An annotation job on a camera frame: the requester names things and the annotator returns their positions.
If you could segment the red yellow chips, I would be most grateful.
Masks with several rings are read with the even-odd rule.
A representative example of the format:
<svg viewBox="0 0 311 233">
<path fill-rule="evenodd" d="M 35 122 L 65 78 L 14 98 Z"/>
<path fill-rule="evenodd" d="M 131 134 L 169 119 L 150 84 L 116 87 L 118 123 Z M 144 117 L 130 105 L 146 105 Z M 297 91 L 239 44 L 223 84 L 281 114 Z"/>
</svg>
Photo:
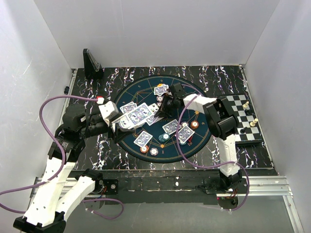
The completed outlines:
<svg viewBox="0 0 311 233">
<path fill-rule="evenodd" d="M 190 127 L 192 129 L 197 129 L 199 127 L 198 121 L 192 121 L 191 124 L 190 124 Z"/>
</svg>

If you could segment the blue white chip stack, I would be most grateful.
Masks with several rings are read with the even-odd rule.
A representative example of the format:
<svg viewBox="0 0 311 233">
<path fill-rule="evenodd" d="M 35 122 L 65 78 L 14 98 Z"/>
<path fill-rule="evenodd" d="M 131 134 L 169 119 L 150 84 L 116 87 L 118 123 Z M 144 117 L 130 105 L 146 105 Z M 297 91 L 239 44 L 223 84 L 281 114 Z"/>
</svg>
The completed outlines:
<svg viewBox="0 0 311 233">
<path fill-rule="evenodd" d="M 150 154 L 151 154 L 152 156 L 158 155 L 158 149 L 157 149 L 157 148 L 151 148 L 151 149 L 150 149 Z"/>
</svg>

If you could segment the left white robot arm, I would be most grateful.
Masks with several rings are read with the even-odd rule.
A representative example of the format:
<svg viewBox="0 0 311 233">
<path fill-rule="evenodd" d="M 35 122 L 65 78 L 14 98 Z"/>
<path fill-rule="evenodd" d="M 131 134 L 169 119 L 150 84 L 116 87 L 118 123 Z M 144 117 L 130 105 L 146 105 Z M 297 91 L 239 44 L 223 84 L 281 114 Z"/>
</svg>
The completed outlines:
<svg viewBox="0 0 311 233">
<path fill-rule="evenodd" d="M 42 181 L 28 210 L 15 219 L 14 228 L 25 233 L 62 233 L 67 219 L 89 194 L 99 194 L 104 187 L 101 173 L 87 169 L 77 183 L 61 196 L 66 180 L 85 148 L 85 139 L 107 133 L 115 142 L 132 133 L 116 122 L 120 117 L 115 103 L 99 105 L 99 111 L 88 115 L 82 105 L 70 105 L 62 117 L 62 124 L 54 134 L 48 152 Z"/>
</svg>

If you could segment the red yellow chip stack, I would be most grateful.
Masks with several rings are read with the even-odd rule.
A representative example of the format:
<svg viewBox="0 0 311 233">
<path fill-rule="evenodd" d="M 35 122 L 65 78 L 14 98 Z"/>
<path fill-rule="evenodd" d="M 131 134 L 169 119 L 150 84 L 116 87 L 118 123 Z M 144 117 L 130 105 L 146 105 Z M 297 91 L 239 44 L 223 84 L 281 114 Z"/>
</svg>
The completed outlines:
<svg viewBox="0 0 311 233">
<path fill-rule="evenodd" d="M 148 147 L 148 146 L 144 146 L 144 147 L 141 147 L 141 148 L 140 148 L 140 152 L 141 152 L 141 153 L 147 153 L 148 150 L 149 150 L 149 147 Z"/>
</svg>

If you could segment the red black triangle marker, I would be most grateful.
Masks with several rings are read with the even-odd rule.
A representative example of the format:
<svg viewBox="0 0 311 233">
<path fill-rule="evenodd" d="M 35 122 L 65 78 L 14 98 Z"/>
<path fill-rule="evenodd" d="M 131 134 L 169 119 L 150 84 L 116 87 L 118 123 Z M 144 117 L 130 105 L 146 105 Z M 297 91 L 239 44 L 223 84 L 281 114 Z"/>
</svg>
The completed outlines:
<svg viewBox="0 0 311 233">
<path fill-rule="evenodd" d="M 188 139 L 188 145 L 189 145 L 189 146 L 192 145 L 192 138 L 193 138 L 193 136 L 191 136 L 191 137 Z"/>
</svg>

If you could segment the blue community card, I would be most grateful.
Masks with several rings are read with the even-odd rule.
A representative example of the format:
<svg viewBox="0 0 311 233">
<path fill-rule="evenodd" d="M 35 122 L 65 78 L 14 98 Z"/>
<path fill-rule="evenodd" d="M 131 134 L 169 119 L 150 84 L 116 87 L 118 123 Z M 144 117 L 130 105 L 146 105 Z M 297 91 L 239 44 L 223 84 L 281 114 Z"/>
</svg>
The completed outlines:
<svg viewBox="0 0 311 233">
<path fill-rule="evenodd" d="M 158 122 L 160 120 L 160 118 L 158 116 L 155 116 L 154 114 L 152 114 L 150 117 L 148 117 L 146 119 L 146 123 L 151 126 L 154 123 Z"/>
</svg>

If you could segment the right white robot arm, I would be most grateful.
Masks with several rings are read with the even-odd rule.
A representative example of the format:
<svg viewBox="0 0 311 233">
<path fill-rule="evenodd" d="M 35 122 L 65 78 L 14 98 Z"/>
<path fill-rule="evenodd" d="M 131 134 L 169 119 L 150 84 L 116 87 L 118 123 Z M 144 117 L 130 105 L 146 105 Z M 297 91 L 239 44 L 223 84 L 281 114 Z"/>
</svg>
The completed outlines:
<svg viewBox="0 0 311 233">
<path fill-rule="evenodd" d="M 181 83 L 169 87 L 165 94 L 156 117 L 170 116 L 174 109 L 183 107 L 204 114 L 209 132 L 215 137 L 220 153 L 220 188 L 233 192 L 242 180 L 242 172 L 237 162 L 235 138 L 239 121 L 229 104 L 227 97 L 207 98 L 199 94 L 186 93 Z"/>
</svg>

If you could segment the blue card being drawn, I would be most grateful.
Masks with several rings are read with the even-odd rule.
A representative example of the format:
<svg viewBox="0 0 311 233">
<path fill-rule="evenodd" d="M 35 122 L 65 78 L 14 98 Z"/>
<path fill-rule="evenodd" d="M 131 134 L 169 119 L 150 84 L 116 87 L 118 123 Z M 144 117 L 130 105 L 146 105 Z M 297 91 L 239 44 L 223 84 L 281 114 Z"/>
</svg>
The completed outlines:
<svg viewBox="0 0 311 233">
<path fill-rule="evenodd" d="M 152 111 L 149 109 L 146 103 L 142 103 L 133 111 L 127 113 L 129 122 L 131 125 L 141 124 L 146 118 L 152 115 Z"/>
</svg>

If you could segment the green poker chip stack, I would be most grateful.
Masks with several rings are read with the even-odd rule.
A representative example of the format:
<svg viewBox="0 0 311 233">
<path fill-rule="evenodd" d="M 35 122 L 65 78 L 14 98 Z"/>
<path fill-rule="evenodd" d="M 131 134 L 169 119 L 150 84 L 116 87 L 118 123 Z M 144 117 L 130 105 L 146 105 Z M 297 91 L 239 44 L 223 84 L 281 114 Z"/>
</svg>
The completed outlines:
<svg viewBox="0 0 311 233">
<path fill-rule="evenodd" d="M 169 140 L 169 138 L 170 138 L 170 135 L 168 133 L 163 133 L 158 137 L 161 143 L 165 143 L 166 141 Z"/>
</svg>

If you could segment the dealt blue playing card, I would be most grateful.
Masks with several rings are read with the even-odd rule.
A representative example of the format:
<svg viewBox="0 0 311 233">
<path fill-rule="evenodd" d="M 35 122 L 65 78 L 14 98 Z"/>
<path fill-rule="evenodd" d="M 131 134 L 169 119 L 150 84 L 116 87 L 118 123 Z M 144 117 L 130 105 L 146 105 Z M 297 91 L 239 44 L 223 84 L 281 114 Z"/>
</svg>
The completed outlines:
<svg viewBox="0 0 311 233">
<path fill-rule="evenodd" d="M 137 108 L 137 104 L 134 102 L 130 102 L 124 106 L 120 107 L 120 110 L 122 111 L 123 114 L 126 114 L 130 111 L 132 111 L 133 109 Z"/>
</svg>

